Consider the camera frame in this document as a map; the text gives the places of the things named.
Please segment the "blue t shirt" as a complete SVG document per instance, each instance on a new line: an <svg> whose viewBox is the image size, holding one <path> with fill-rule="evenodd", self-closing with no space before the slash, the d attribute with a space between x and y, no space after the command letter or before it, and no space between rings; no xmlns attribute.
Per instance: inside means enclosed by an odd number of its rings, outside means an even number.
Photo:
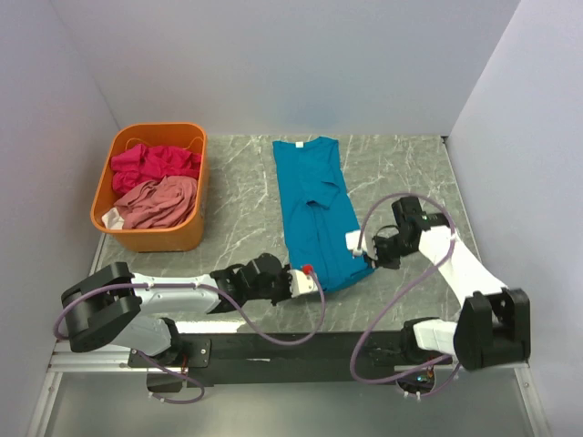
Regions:
<svg viewBox="0 0 583 437"><path fill-rule="evenodd" d="M371 275L373 269L346 245L345 235L360 227L347 194L339 141L275 141L272 150L291 267L312 266L328 293Z"/></svg>

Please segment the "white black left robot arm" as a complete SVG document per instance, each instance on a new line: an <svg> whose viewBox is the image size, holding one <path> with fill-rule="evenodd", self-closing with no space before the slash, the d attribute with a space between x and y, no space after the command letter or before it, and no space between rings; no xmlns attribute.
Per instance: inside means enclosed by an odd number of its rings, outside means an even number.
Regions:
<svg viewBox="0 0 583 437"><path fill-rule="evenodd" d="M192 278L156 278L114 262L62 294L66 314L60 321L73 352L114 344L169 366L183 348L170 313L226 313L251 300L277 304L296 294L294 270L269 253Z"/></svg>

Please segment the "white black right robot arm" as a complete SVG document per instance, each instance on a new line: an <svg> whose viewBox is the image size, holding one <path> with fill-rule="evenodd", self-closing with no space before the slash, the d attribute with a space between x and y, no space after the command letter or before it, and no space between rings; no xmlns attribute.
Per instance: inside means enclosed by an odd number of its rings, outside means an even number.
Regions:
<svg viewBox="0 0 583 437"><path fill-rule="evenodd" d="M399 343L403 358L419 363L435 351L456 357L469 371L527 361L527 294L490 273L450 229L444 213L423 211L414 196L397 199L392 210L396 232L373 236L374 266L399 269L403 257L419 252L437 268L461 306L455 321L429 317L405 322Z"/></svg>

